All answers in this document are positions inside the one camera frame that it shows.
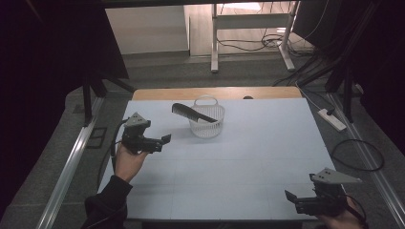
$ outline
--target wall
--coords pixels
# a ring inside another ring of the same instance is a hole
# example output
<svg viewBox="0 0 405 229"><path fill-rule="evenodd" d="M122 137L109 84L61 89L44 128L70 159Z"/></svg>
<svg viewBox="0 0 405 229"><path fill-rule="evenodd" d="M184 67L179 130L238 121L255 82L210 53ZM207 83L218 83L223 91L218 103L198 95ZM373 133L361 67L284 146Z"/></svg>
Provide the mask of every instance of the wall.
<svg viewBox="0 0 405 229"><path fill-rule="evenodd" d="M106 11L121 54L188 50L183 6Z"/></svg>

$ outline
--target gripper camera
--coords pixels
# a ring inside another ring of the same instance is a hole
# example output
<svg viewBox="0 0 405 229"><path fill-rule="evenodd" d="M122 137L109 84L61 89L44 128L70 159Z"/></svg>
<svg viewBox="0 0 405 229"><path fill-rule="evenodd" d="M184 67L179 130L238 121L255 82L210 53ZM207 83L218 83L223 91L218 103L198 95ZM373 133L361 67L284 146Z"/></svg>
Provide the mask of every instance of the gripper camera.
<svg viewBox="0 0 405 229"><path fill-rule="evenodd" d="M138 113L134 113L124 124L124 133L121 143L133 154L140 151L161 152L163 145L170 142L171 135L165 135L161 139L147 138L143 135L146 128L151 126L151 121L144 119Z"/></svg>
<svg viewBox="0 0 405 229"><path fill-rule="evenodd" d="M342 188L344 183L360 183L359 178L350 177L334 170L325 168L318 174L310 174L315 188L315 198L298 198L289 191L287 199L295 204L298 214L310 216L326 215L336 217L348 209L347 196Z"/></svg>

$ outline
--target black sleeve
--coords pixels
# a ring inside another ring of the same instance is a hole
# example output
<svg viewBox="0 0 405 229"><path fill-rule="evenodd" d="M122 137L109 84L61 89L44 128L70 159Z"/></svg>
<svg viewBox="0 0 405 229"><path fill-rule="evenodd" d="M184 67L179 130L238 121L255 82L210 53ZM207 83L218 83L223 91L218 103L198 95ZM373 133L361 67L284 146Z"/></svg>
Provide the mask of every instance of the black sleeve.
<svg viewBox="0 0 405 229"><path fill-rule="evenodd" d="M121 229L127 217L126 197L132 186L119 177L111 176L101 193L86 198L87 219L82 229Z"/></svg>

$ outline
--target gray floor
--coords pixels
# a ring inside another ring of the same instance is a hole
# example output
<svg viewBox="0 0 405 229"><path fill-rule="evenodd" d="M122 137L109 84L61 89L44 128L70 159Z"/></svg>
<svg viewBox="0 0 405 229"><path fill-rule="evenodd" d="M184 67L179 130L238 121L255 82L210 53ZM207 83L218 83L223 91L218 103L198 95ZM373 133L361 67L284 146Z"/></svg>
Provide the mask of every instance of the gray floor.
<svg viewBox="0 0 405 229"><path fill-rule="evenodd" d="M275 80L289 75L278 53L222 55L220 72L217 74L210 72L208 57L189 57L184 53L129 55L124 56L124 60L130 74L130 79L125 82L138 89L269 86ZM307 60L307 57L293 58L297 67L302 66ZM321 93L325 80L325 78L316 80L309 85L309 88ZM104 156L113 131L122 119L127 101L132 97L132 94L120 87L109 82L105 83L109 92L104 99L96 123L97 128L107 128L105 140L99 149L88 148L84 151L53 228L78 228L85 219L83 200L96 193L97 180L100 177L99 168L105 166ZM329 106L318 96L309 96L316 104ZM82 128L84 120L82 101L81 89L67 96L66 110L53 137L7 209L0 228L34 228L38 223ZM314 106L310 105L310 107L329 150L341 140L348 138L347 133L337 133L331 125L326 123L316 113L317 109ZM405 157L367 115L358 97L355 97L352 102L352 114L354 125L363 138L383 152L386 158L383 173L404 202L405 181L398 174L405 170L403 167ZM96 146L98 143L100 142L97 139L91 140L88 146ZM356 165L362 165L358 153L351 144L340 148L339 156ZM361 177L365 181L360 185L345 185L345 188L364 206L368 213L370 228L400 228L379 190L373 184L369 173L348 169L337 162L335 166L337 170L354 177ZM316 224L317 222L307 222L304 228L313 228ZM140 228L140 223L136 221L128 221L127 225L128 228Z"/></svg>

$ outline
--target person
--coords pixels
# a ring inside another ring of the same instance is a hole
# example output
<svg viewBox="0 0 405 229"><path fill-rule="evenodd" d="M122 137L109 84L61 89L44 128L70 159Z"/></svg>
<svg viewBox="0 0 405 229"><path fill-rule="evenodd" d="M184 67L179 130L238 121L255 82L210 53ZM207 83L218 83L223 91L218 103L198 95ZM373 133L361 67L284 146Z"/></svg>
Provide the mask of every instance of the person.
<svg viewBox="0 0 405 229"><path fill-rule="evenodd" d="M127 217L126 197L133 187L129 182L137 175L147 156L148 152L132 154L122 144L118 145L116 172L101 193L86 198L84 205L87 219L83 223L82 229L124 228L123 222ZM348 204L351 208L356 209L351 198L348 198ZM348 211L334 218L317 217L329 229L362 229L360 221Z"/></svg>

